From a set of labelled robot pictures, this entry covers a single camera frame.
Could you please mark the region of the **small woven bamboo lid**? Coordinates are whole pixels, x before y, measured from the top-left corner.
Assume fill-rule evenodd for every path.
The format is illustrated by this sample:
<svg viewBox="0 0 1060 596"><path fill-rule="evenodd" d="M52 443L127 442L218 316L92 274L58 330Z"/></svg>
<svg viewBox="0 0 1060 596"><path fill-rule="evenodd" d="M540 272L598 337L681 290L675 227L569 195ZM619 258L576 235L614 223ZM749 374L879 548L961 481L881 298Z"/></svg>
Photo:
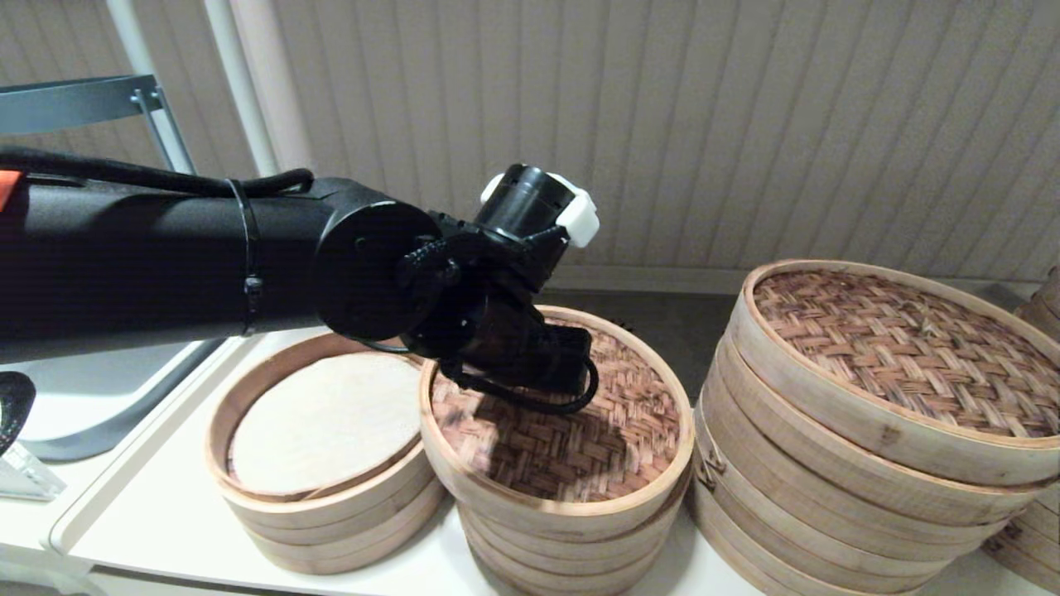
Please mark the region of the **small woven bamboo lid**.
<svg viewBox="0 0 1060 596"><path fill-rule="evenodd" d="M436 363L419 385L421 438L463 523L560 541L632 531L677 490L691 460L691 405L662 356L583 310L543 305L546 321L587 329L599 386L566 416L461 389Z"/></svg>

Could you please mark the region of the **small bamboo steamer basket stack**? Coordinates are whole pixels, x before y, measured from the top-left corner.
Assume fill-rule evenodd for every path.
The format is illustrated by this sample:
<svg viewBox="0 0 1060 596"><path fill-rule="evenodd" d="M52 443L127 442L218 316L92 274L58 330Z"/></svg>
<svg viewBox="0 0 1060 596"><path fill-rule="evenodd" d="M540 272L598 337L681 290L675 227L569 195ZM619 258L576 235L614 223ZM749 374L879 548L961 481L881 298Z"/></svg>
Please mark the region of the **small bamboo steamer basket stack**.
<svg viewBox="0 0 1060 596"><path fill-rule="evenodd" d="M337 334L281 348L224 390L208 424L207 469L222 498L251 543L282 569L339 574L371 565L412 539L446 499L424 453L420 421L412 445L367 478L286 497L250 492L236 483L229 449L257 399L311 363L360 352L386 353ZM419 365L421 376L422 360L393 355Z"/></svg>
<svg viewBox="0 0 1060 596"><path fill-rule="evenodd" d="M640 526L614 538L575 543L511 531L457 509L470 551L500 580L531 596L618 596L644 577L677 519L691 474Z"/></svg>

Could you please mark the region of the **white round cloth liner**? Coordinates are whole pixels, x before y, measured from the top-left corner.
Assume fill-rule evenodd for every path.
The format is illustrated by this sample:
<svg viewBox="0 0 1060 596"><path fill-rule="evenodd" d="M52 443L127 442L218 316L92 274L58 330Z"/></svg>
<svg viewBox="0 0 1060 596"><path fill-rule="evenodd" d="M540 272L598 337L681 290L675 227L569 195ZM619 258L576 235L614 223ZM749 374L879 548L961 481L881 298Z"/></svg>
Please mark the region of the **white round cloth liner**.
<svg viewBox="0 0 1060 596"><path fill-rule="evenodd" d="M332 356L277 382L229 449L243 489L269 497L367 478L419 435L420 367L378 352Z"/></svg>

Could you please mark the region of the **white round pole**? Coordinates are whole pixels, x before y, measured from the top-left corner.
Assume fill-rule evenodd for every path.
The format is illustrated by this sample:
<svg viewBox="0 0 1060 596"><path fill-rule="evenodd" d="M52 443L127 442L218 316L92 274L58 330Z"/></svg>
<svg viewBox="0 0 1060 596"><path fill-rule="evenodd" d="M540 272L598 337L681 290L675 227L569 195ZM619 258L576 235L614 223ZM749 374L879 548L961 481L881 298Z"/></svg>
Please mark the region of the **white round pole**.
<svg viewBox="0 0 1060 596"><path fill-rule="evenodd" d="M152 60L147 35L145 35L142 24L139 18L137 18L135 2L132 0L106 0L106 5L111 20L113 20L118 39L120 39L128 56L130 67L132 67L132 73L135 73L137 78L147 80L143 86L137 87L137 89L151 91L159 85L163 88L154 60Z"/></svg>
<svg viewBox="0 0 1060 596"><path fill-rule="evenodd" d="M219 51L224 77L227 78L232 99L234 99L241 128L245 133L257 173L261 175L275 174L277 160L258 102L249 65L245 53L243 53L234 8L232 8L230 0L202 0L202 4Z"/></svg>

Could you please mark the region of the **grey-blue rack tray white inside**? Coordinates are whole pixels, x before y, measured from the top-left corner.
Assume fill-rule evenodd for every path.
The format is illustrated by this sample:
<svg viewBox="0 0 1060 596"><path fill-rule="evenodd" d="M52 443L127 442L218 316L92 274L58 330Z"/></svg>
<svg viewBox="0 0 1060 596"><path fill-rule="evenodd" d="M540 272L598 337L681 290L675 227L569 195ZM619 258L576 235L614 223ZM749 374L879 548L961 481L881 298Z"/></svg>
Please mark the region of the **grey-blue rack tray white inside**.
<svg viewBox="0 0 1060 596"><path fill-rule="evenodd" d="M4 363L0 371L26 374L36 387L19 444L46 463L68 463L105 453L222 344L222 339L156 344Z"/></svg>

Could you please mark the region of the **clear acrylic stand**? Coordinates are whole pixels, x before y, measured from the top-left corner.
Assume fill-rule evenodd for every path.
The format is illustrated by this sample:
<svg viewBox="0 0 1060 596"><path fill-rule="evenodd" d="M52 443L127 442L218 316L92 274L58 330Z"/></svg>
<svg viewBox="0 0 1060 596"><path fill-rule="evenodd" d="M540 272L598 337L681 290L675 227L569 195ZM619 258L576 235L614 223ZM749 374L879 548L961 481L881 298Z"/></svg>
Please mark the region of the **clear acrylic stand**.
<svg viewBox="0 0 1060 596"><path fill-rule="evenodd" d="M0 497L52 502L66 489L67 483L18 442L0 456Z"/></svg>

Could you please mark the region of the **grey-blue rack flat shelf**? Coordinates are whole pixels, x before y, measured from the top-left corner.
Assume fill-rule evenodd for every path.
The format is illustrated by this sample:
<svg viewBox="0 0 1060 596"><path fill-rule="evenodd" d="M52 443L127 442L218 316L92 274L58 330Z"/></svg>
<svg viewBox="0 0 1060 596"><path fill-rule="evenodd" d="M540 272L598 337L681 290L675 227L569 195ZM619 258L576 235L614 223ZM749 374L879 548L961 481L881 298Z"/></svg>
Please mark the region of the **grey-blue rack flat shelf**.
<svg viewBox="0 0 1060 596"><path fill-rule="evenodd" d="M69 78L0 88L0 137L63 132L141 113L132 90L146 78Z"/></svg>

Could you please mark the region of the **grey metal rack post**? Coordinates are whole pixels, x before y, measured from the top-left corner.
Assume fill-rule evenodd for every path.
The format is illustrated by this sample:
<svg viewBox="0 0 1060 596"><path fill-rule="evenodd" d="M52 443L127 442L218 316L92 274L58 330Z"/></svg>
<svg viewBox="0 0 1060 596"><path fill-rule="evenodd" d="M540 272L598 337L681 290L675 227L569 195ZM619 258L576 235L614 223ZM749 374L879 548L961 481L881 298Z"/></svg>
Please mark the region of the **grey metal rack post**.
<svg viewBox="0 0 1060 596"><path fill-rule="evenodd" d="M163 88L159 85L151 91L135 89L130 99L142 113L164 166L173 172L195 174L193 159L190 158L186 140L179 132Z"/></svg>

